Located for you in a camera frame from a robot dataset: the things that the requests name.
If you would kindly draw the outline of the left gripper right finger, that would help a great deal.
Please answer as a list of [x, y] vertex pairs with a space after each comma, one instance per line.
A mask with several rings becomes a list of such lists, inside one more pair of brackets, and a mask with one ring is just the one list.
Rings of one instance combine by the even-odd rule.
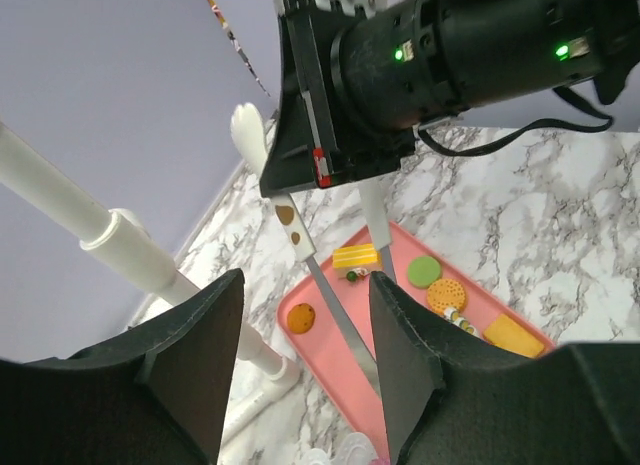
[[578, 342], [529, 359], [369, 282], [394, 464], [635, 464], [639, 346]]

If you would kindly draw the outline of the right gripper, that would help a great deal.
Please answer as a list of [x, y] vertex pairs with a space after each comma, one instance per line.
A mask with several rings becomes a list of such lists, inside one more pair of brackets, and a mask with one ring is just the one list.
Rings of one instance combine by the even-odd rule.
[[338, 46], [364, 21], [337, 0], [274, 0], [282, 88], [276, 134], [260, 176], [264, 198], [362, 181], [399, 169], [415, 151], [412, 131], [385, 132], [364, 121], [340, 76]]

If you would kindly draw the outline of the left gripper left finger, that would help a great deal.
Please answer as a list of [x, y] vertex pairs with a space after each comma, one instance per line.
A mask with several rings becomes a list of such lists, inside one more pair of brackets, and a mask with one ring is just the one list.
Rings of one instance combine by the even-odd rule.
[[5, 464], [213, 464], [244, 306], [230, 270], [67, 359], [1, 364]]

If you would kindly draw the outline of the white tiered serving stand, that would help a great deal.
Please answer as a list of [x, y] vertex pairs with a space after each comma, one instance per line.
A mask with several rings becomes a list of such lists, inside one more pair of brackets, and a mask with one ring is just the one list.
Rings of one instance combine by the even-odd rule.
[[298, 461], [300, 465], [389, 465], [390, 460], [380, 456], [371, 440], [361, 432], [347, 435], [332, 456], [328, 452], [313, 448]]

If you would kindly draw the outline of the pink serving tray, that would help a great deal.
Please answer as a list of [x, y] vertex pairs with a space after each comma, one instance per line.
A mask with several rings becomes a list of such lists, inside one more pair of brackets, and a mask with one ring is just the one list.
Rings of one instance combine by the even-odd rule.
[[[427, 305], [426, 292], [410, 284], [407, 269], [413, 259], [429, 255], [442, 265], [445, 278], [456, 279], [464, 286], [467, 306], [463, 316], [469, 319], [480, 334], [500, 315], [505, 314], [544, 345], [542, 354], [555, 348], [555, 344], [524, 317], [407, 230], [394, 222], [390, 224], [390, 229], [393, 239], [391, 253], [398, 285], [422, 306]], [[315, 320], [309, 331], [295, 334], [288, 327], [287, 316], [292, 308], [301, 303], [314, 309]], [[345, 421], [354, 431], [364, 433], [378, 454], [387, 458], [389, 448], [382, 402], [371, 390], [353, 358], [312, 276], [305, 277], [282, 299], [277, 311], [277, 322], [297, 355], [305, 362], [307, 369]]]

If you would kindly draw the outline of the yellow sponge cake slice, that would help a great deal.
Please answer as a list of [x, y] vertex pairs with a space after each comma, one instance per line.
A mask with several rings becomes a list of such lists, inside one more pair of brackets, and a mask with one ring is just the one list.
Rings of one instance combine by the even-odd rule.
[[357, 282], [371, 272], [383, 270], [380, 253], [372, 243], [338, 248], [331, 261], [336, 275], [349, 282]]

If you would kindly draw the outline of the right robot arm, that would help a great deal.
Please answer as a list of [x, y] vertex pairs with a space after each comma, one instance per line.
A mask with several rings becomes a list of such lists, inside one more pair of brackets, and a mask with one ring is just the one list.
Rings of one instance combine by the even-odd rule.
[[[265, 197], [399, 169], [427, 126], [550, 90], [609, 129], [639, 61], [639, 0], [275, 0], [282, 89]], [[573, 91], [593, 83], [599, 105]]]

